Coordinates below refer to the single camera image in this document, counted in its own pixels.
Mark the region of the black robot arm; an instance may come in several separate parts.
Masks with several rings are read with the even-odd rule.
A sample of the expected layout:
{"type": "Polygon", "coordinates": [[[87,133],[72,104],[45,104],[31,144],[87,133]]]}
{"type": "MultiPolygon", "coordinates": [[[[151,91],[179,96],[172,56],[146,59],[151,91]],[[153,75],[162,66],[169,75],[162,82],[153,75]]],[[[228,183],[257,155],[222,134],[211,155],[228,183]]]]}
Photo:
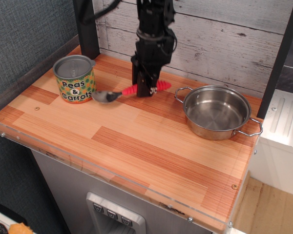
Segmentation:
{"type": "Polygon", "coordinates": [[[139,27],[131,57],[132,84],[137,85],[137,96],[150,97],[158,90],[158,79],[163,66],[171,62],[177,37],[169,25],[174,22],[175,10],[171,0],[138,0],[139,27]]]}

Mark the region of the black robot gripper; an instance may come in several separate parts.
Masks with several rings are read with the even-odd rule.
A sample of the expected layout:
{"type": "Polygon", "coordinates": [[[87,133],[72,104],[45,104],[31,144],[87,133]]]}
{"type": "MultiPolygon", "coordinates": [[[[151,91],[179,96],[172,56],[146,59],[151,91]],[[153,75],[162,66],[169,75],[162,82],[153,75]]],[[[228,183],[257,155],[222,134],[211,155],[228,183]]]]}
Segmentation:
{"type": "Polygon", "coordinates": [[[137,84],[137,97],[157,93],[157,81],[162,67],[171,61],[174,37],[164,36],[160,41],[139,40],[131,57],[132,84],[137,84]]]}

